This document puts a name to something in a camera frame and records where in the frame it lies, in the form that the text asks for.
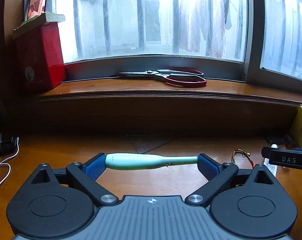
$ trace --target mint green cylindrical object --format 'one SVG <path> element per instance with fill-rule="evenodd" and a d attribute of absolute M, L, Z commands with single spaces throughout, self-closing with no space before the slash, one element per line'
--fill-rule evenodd
<path fill-rule="evenodd" d="M 113 170 L 147 170 L 163 166 L 198 163 L 197 156 L 164 157 L 152 154 L 112 153 L 106 156 L 106 167 Z"/>

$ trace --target window pane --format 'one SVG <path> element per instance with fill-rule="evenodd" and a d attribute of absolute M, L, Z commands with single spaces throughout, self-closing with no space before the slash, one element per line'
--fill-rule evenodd
<path fill-rule="evenodd" d="M 135 54 L 244 61 L 246 0 L 55 0 L 65 62 Z"/>
<path fill-rule="evenodd" d="M 261 67 L 302 79 L 302 0 L 266 0 Z"/>

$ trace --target white round sticker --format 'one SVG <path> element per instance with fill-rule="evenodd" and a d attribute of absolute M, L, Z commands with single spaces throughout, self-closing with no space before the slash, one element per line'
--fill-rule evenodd
<path fill-rule="evenodd" d="M 26 76 L 26 79 L 28 81 L 32 81 L 34 79 L 34 71 L 33 68 L 28 66 L 26 67 L 26 69 L 24 70 L 24 75 Z"/>

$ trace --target wooden desk surface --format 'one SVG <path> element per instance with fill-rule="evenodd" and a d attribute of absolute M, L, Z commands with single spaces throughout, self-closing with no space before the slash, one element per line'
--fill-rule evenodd
<path fill-rule="evenodd" d="M 14 235 L 6 218 L 6 206 L 21 184 L 40 163 L 63 168 L 75 161 L 85 162 L 99 152 L 136 152 L 125 137 L 75 135 L 20 135 L 20 153 L 10 161 L 12 171 L 0 186 L 0 239 Z M 230 161 L 236 148 L 251 153 L 254 163 L 262 163 L 261 148 L 267 146 L 263 138 L 177 138 L 149 153 L 174 156 L 194 156 L 205 153 L 220 163 Z M 241 155 L 236 156 L 240 168 L 250 168 Z M 295 240 L 302 240 L 302 171 L 278 168 L 278 180 L 294 200 L 298 218 L 291 232 Z M 207 180 L 196 164 L 163 167 L 155 170 L 115 171 L 107 169 L 97 180 L 102 186 L 123 195 L 182 195 L 183 199 Z"/>

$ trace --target phone screen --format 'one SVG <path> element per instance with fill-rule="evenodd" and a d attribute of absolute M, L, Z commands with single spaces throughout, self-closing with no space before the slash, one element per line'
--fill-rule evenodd
<path fill-rule="evenodd" d="M 30 0 L 28 19 L 45 12 L 46 0 Z"/>

